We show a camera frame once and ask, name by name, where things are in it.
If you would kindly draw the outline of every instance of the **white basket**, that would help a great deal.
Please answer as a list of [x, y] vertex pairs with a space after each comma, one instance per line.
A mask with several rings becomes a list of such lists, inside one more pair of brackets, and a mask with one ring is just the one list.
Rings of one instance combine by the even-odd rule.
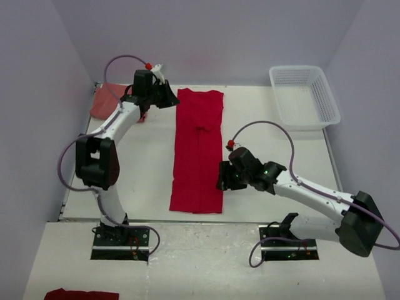
[[288, 129], [322, 129], [340, 122], [338, 107], [321, 68], [272, 67], [269, 77], [279, 116]]

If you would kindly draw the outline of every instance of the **cable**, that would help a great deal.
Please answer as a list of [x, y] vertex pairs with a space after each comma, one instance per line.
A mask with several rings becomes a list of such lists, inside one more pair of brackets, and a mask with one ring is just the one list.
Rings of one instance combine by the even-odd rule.
[[125, 87], [125, 91], [124, 91], [124, 96], [128, 95], [129, 89], [133, 87], [133, 84], [130, 84], [128, 86]]
[[282, 241], [282, 242], [290, 242], [290, 243], [293, 243], [293, 242], [303, 243], [303, 242], [306, 242], [307, 239], [287, 239], [286, 237], [277, 237], [277, 236], [265, 237], [264, 239], [258, 241], [258, 242], [253, 246], [253, 248], [252, 248], [251, 251], [250, 251], [250, 255], [249, 255], [249, 265], [250, 265], [252, 268], [258, 268], [258, 267], [259, 267], [260, 265], [262, 265], [263, 262], [265, 261], [265, 259], [262, 259], [262, 260], [260, 260], [257, 264], [253, 264], [253, 263], [251, 262], [251, 260], [252, 260], [252, 258], [253, 258], [253, 254], [254, 254], [255, 250], [257, 249], [257, 247], [258, 247], [259, 245], [261, 245], [262, 243], [265, 243], [265, 242], [268, 242], [268, 241]]
[[139, 240], [136, 236], [133, 236], [135, 238], [136, 242], [136, 250], [133, 250], [133, 242], [132, 242], [132, 236], [129, 237], [129, 247], [131, 248], [132, 256], [135, 261], [138, 260], [138, 255], [137, 251], [139, 250]]
[[[272, 121], [264, 121], [264, 120], [262, 120], [262, 121], [250, 122], [250, 123], [244, 125], [242, 128], [240, 128], [240, 129], [237, 131], [237, 133], [233, 136], [233, 138], [231, 139], [231, 141], [234, 142], [234, 140], [237, 138], [237, 136], [238, 136], [243, 130], [245, 130], [247, 127], [252, 126], [252, 125], [255, 125], [255, 124], [261, 124], [261, 123], [263, 123], [263, 124], [270, 124], [270, 125], [273, 125], [273, 126], [279, 128], [279, 129], [286, 135], [287, 139], [289, 140], [289, 143], [290, 143], [290, 146], [291, 146], [291, 150], [292, 150], [292, 154], [291, 154], [290, 161], [289, 161], [289, 173], [290, 173], [290, 175], [291, 175], [291, 177], [293, 178], [294, 181], [296, 181], [296, 182], [297, 182], [299, 185], [301, 185], [302, 187], [304, 187], [304, 188], [306, 188], [306, 189], [308, 189], [308, 190], [310, 190], [310, 191], [312, 191], [312, 192], [314, 192], [314, 193], [316, 193], [316, 194], [319, 194], [319, 195], [324, 196], [324, 197], [327, 197], [327, 198], [329, 198], [329, 199], [332, 199], [332, 200], [339, 201], [339, 202], [342, 202], [342, 203], [344, 203], [344, 204], [347, 204], [348, 206], [351, 206], [351, 207], [353, 207], [353, 208], [355, 208], [355, 209], [358, 209], [359, 211], [361, 211], [361, 212], [363, 212], [364, 214], [368, 215], [369, 217], [373, 218], [376, 222], [378, 222], [380, 225], [382, 225], [383, 227], [385, 227], [385, 228], [394, 236], [394, 238], [396, 239], [396, 241], [397, 241], [398, 244], [399, 244], [398, 246], [387, 246], [387, 245], [382, 245], [382, 244], [375, 244], [374, 246], [379, 247], [379, 248], [389, 249], [389, 250], [395, 250], [395, 251], [400, 250], [400, 236], [399, 236], [399, 234], [398, 234], [388, 223], [386, 223], [383, 219], [381, 219], [381, 218], [378, 217], [377, 215], [373, 214], [372, 212], [368, 211], [367, 209], [361, 207], [360, 205], [357, 205], [357, 204], [355, 204], [355, 203], [352, 203], [352, 202], [347, 201], [347, 200], [344, 200], [344, 199], [338, 199], [338, 198], [335, 197], [335, 196], [332, 196], [332, 195], [327, 194], [327, 193], [325, 193], [325, 192], [322, 192], [322, 191], [320, 191], [320, 190], [318, 190], [318, 189], [316, 189], [316, 188], [314, 188], [314, 187], [312, 187], [312, 186], [309, 186], [308, 184], [305, 184], [305, 183], [303, 183], [302, 181], [300, 181], [300, 180], [296, 177], [296, 175], [294, 175], [294, 172], [293, 172], [294, 143], [293, 143], [293, 140], [292, 140], [291, 136], [289, 135], [289, 133], [288, 133], [281, 125], [279, 125], [279, 124], [277, 124], [277, 123], [275, 123], [275, 122], [272, 122]], [[301, 241], [301, 242], [306, 241], [306, 240], [301, 240], [301, 239], [300, 239], [300, 240], [284, 239], [283, 237], [266, 237], [265, 239], [262, 239], [262, 240], [259, 241], [257, 244], [255, 244], [254, 247], [251, 249], [250, 256], [249, 256], [249, 264], [250, 264], [250, 266], [251, 266], [252, 268], [257, 268], [257, 267], [259, 267], [259, 266], [264, 262], [263, 260], [261, 260], [261, 261], [260, 261], [257, 265], [255, 265], [255, 266], [252, 264], [251, 258], [253, 257], [254, 251], [256, 250], [256, 248], [258, 247], [258, 245], [260, 245], [261, 243], [263, 243], [263, 242], [265, 242], [265, 241], [271, 240], [271, 239], [276, 239], [276, 240], [279, 240], [279, 241], [290, 241], [290, 242], [293, 242], [293, 241], [296, 241], [296, 242], [298, 242], [298, 241]]]
[[157, 244], [156, 244], [156, 247], [154, 247], [154, 249], [149, 253], [149, 255], [152, 255], [152, 254], [157, 250], [157, 248], [160, 246], [161, 237], [160, 237], [160, 234], [159, 234], [153, 227], [147, 226], [147, 225], [134, 225], [134, 226], [132, 226], [132, 225], [126, 225], [126, 224], [122, 224], [122, 223], [119, 223], [119, 222], [113, 220], [111, 217], [109, 217], [109, 216], [106, 214], [106, 212], [105, 212], [105, 210], [104, 210], [103, 204], [102, 204], [102, 202], [101, 202], [101, 196], [100, 196], [100, 194], [99, 194], [99, 191], [96, 190], [96, 189], [92, 189], [92, 191], [93, 191], [93, 193], [95, 194], [95, 197], [96, 197], [96, 200], [97, 200], [97, 205], [99, 206], [100, 212], [101, 212], [101, 214], [107, 219], [107, 221], [109, 221], [110, 223], [113, 223], [114, 225], [123, 227], [123, 228], [142, 228], [142, 229], [151, 230], [151, 231], [154, 232], [154, 233], [156, 234], [156, 236], [157, 236]]
[[120, 98], [117, 96], [117, 94], [109, 87], [108, 81], [107, 81], [107, 70], [108, 70], [108, 67], [110, 66], [110, 64], [111, 64], [113, 61], [116, 61], [117, 59], [120, 59], [120, 58], [133, 58], [133, 59], [136, 59], [137, 61], [140, 61], [140, 62], [143, 63], [144, 65], [146, 65], [146, 62], [145, 62], [143, 59], [141, 59], [141, 58], [139, 58], [139, 57], [137, 57], [137, 56], [135, 56], [135, 55], [122, 54], [122, 55], [118, 55], [118, 56], [112, 58], [109, 62], [107, 62], [106, 66], [104, 67], [104, 72], [103, 72], [103, 74], [102, 74], [102, 76], [103, 76], [103, 81], [104, 81], [104, 85], [106, 86], [106, 88], [108, 89], [108, 91], [114, 96], [114, 98], [118, 100], [119, 107], [122, 108], [122, 107], [123, 107], [123, 103], [121, 102], [121, 100], [120, 100]]
[[[105, 85], [105, 87], [108, 89], [108, 91], [114, 96], [114, 98], [116, 98], [116, 99], [118, 100], [119, 107], [120, 107], [120, 108], [123, 108], [123, 103], [122, 103], [122, 101], [121, 101], [120, 98], [117, 96], [117, 94], [109, 87], [108, 82], [107, 82], [107, 70], [108, 70], [108, 67], [110, 66], [110, 64], [111, 64], [113, 61], [115, 61], [115, 60], [117, 60], [117, 59], [119, 59], [119, 58], [134, 58], [134, 59], [140, 61], [141, 63], [143, 63], [143, 64], [146, 66], [146, 68], [147, 68], [147, 67], [150, 67], [151, 65], [150, 65], [150, 64], [146, 64], [146, 62], [145, 62], [144, 60], [138, 58], [137, 56], [129, 55], [129, 54], [123, 54], [123, 55], [116, 56], [116, 57], [112, 58], [112, 59], [106, 64], [106, 67], [104, 68], [104, 72], [103, 72], [103, 81], [104, 81], [104, 85]], [[93, 188], [93, 187], [87, 187], [87, 188], [84, 188], [84, 189], [79, 189], [79, 188], [73, 187], [73, 186], [71, 186], [70, 184], [68, 184], [68, 183], [66, 182], [66, 180], [65, 180], [64, 177], [63, 177], [63, 173], [62, 173], [62, 171], [61, 171], [61, 165], [62, 165], [62, 163], [63, 163], [64, 156], [65, 156], [65, 154], [67, 153], [68, 149], [69, 149], [73, 144], [75, 144], [76, 141], [78, 141], [78, 140], [80, 140], [80, 139], [84, 139], [84, 138], [92, 138], [92, 137], [94, 137], [94, 136], [98, 136], [99, 134], [104, 133], [104, 132], [111, 126], [111, 124], [118, 118], [118, 116], [120, 115], [120, 113], [121, 113], [121, 112], [118, 111], [118, 112], [114, 115], [114, 117], [113, 117], [106, 125], [104, 125], [103, 129], [100, 129], [98, 132], [91, 133], [91, 134], [83, 134], [83, 135], [77, 137], [76, 139], [74, 139], [72, 142], [70, 142], [70, 143], [62, 150], [62, 152], [61, 152], [61, 154], [60, 154], [60, 156], [59, 156], [59, 158], [58, 158], [58, 161], [57, 161], [57, 175], [58, 175], [58, 178], [60, 179], [62, 185], [65, 186], [66, 188], [72, 190], [72, 191], [75, 191], [75, 192], [88, 192], [88, 191], [91, 191], [91, 192], [93, 192], [94, 195], [95, 195], [95, 197], [96, 197], [97, 205], [99, 206], [99, 209], [100, 209], [101, 214], [102, 214], [110, 223], [112, 223], [112, 224], [114, 224], [114, 225], [116, 225], [116, 226], [119, 226], [119, 227], [123, 227], [123, 228], [143, 228], [143, 229], [148, 229], [148, 230], [153, 231], [153, 232], [155, 233], [155, 235], [157, 236], [157, 244], [156, 244], [156, 247], [154, 247], [154, 249], [149, 253], [149, 255], [150, 255], [150, 254], [154, 253], [154, 252], [157, 250], [157, 248], [159, 247], [160, 242], [161, 242], [161, 237], [160, 237], [159, 233], [158, 233], [153, 227], [151, 227], [151, 226], [146, 226], [146, 225], [137, 225], [137, 226], [136, 226], [136, 225], [133, 225], [133, 226], [132, 226], [132, 225], [126, 225], [126, 224], [122, 224], [122, 223], [120, 223], [120, 222], [117, 222], [117, 221], [113, 220], [111, 217], [109, 217], [109, 216], [106, 214], [106, 212], [105, 212], [105, 210], [104, 210], [104, 208], [103, 208], [103, 204], [101, 203], [101, 196], [100, 196], [99, 191], [98, 191], [97, 189], [95, 189], [95, 188]]]
[[265, 229], [268, 229], [268, 228], [270, 228], [272, 225], [279, 225], [279, 222], [277, 222], [277, 221], [273, 221], [273, 222], [271, 222], [271, 223], [269, 223], [268, 225], [267, 225], [267, 227], [265, 227]]

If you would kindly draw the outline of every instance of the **pink cloth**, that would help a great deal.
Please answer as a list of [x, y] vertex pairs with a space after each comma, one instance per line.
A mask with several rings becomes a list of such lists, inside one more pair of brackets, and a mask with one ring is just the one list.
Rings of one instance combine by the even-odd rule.
[[[126, 86], [113, 83], [109, 83], [108, 85], [118, 97], [124, 95]], [[90, 110], [90, 115], [96, 119], [105, 120], [113, 113], [117, 104], [117, 99], [115, 99], [115, 97], [108, 91], [105, 85], [102, 85], [101, 87], [98, 87], [94, 93], [94, 101]], [[139, 122], [144, 122], [146, 116], [147, 113], [144, 114]]]

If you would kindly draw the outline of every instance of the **red cloth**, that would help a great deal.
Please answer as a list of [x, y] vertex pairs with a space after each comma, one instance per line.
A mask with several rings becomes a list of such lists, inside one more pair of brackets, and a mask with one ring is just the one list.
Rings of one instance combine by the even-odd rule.
[[119, 294], [114, 292], [82, 292], [57, 289], [48, 292], [44, 300], [118, 300]]
[[[108, 86], [118, 97], [124, 95], [126, 86], [113, 83], [109, 83]], [[96, 88], [90, 115], [96, 119], [106, 120], [114, 112], [117, 104], [117, 99], [115, 99], [115, 97], [109, 92], [108, 88], [103, 84], [101, 87]], [[144, 114], [139, 122], [144, 122], [146, 116], [147, 113]]]
[[223, 192], [216, 188], [223, 160], [223, 97], [219, 91], [180, 89], [177, 93], [181, 103], [176, 107], [171, 211], [223, 211]]

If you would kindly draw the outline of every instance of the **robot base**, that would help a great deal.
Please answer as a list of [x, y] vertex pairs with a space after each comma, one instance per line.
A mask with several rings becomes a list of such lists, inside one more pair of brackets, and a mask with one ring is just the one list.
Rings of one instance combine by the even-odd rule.
[[[274, 223], [259, 226], [260, 240], [267, 237], [296, 239], [289, 231], [283, 229], [284, 222], [276, 225]], [[309, 239], [302, 243], [296, 241], [266, 241], [261, 244], [261, 257], [266, 261], [308, 261], [319, 259], [317, 244], [314, 239]]]
[[[128, 224], [128, 217], [123, 224]], [[91, 259], [117, 261], [148, 261], [149, 230], [144, 228], [111, 227], [100, 223], [92, 229], [94, 240]]]

